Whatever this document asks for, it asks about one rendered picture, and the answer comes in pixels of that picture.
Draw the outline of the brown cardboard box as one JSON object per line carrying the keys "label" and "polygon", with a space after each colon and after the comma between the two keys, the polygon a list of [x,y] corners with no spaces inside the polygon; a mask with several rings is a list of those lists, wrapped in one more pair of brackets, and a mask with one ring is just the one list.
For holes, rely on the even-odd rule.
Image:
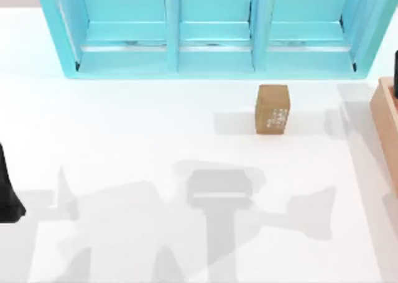
{"label": "brown cardboard box", "polygon": [[290,94],[287,85],[259,85],[254,115],[256,134],[283,134],[287,125],[289,112]]}

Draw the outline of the light blue rack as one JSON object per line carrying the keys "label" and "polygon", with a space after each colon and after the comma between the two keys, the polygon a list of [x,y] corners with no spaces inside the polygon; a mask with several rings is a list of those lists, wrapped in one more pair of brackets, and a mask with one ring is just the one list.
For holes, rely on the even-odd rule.
{"label": "light blue rack", "polygon": [[398,0],[39,0],[74,79],[366,78]]}

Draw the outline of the salmon-coloured shallow box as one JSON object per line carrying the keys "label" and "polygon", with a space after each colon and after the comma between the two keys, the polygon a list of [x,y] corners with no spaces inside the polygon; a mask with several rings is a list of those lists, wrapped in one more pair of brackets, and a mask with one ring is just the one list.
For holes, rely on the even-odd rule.
{"label": "salmon-coloured shallow box", "polygon": [[381,77],[370,100],[371,114],[398,195],[398,100],[394,97],[393,77]]}

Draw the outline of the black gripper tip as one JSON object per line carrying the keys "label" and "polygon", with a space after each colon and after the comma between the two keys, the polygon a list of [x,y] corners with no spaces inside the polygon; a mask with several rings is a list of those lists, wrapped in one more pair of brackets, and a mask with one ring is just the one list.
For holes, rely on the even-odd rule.
{"label": "black gripper tip", "polygon": [[25,206],[12,187],[4,149],[0,143],[0,224],[17,223],[25,216],[26,211]]}

